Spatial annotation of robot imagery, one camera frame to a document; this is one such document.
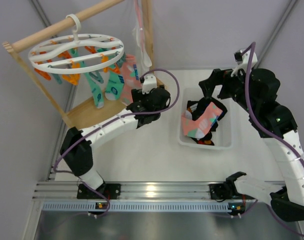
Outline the pink sock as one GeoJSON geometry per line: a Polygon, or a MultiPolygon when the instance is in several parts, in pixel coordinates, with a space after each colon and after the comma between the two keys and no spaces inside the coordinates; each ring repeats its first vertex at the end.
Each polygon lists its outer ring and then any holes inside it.
{"type": "Polygon", "coordinates": [[[139,90],[142,88],[139,79],[137,61],[134,55],[125,55],[125,61],[121,66],[120,72],[124,80],[124,86],[120,95],[120,100],[123,104],[128,106],[133,102],[132,90],[139,90]]]}
{"type": "Polygon", "coordinates": [[[197,111],[198,103],[186,108],[181,116],[181,129],[184,125],[214,124],[223,114],[223,110],[210,102],[204,110],[197,111]]]}

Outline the mint green sock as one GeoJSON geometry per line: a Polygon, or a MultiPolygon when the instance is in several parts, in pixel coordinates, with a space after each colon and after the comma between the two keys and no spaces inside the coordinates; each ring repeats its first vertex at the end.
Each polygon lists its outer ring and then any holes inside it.
{"type": "Polygon", "coordinates": [[[84,73],[84,75],[89,84],[95,107],[98,109],[102,108],[104,106],[104,98],[99,84],[103,84],[104,80],[101,74],[96,70],[95,72],[84,73]]]}
{"type": "Polygon", "coordinates": [[[109,101],[116,101],[121,97],[124,88],[124,79],[117,65],[108,67],[109,78],[105,88],[105,97],[109,101]]]}

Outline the white round clip hanger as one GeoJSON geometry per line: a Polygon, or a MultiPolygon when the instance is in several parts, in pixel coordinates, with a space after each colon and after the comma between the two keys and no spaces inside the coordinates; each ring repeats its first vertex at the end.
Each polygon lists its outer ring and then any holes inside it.
{"type": "Polygon", "coordinates": [[[74,14],[66,16],[74,21],[71,35],[46,40],[35,45],[28,59],[43,78],[61,77],[77,85],[81,74],[107,72],[124,56],[123,42],[109,35],[79,33],[81,22],[74,14]]]}

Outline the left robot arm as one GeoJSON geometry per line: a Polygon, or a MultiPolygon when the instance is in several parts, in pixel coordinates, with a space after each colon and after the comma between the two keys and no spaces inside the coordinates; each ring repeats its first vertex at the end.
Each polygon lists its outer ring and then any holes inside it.
{"type": "Polygon", "coordinates": [[[133,90],[132,96],[133,102],[115,116],[80,130],[70,128],[60,149],[72,174],[100,195],[104,193],[106,183],[95,170],[93,150],[127,131],[158,120],[171,101],[171,94],[164,87],[154,88],[146,94],[133,90]]]}

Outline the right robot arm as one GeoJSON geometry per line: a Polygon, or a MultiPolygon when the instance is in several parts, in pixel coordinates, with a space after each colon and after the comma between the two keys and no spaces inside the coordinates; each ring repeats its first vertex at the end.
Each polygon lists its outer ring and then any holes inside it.
{"type": "Polygon", "coordinates": [[[246,195],[270,206],[285,222],[304,221],[304,151],[292,112],[277,102],[281,83],[275,74],[264,68],[250,73],[241,69],[235,75],[231,69],[214,69],[198,85],[206,100],[220,86],[218,99],[231,98],[248,113],[249,122],[270,149],[285,183],[277,186],[239,171],[227,177],[211,197],[227,200],[246,195]]]}

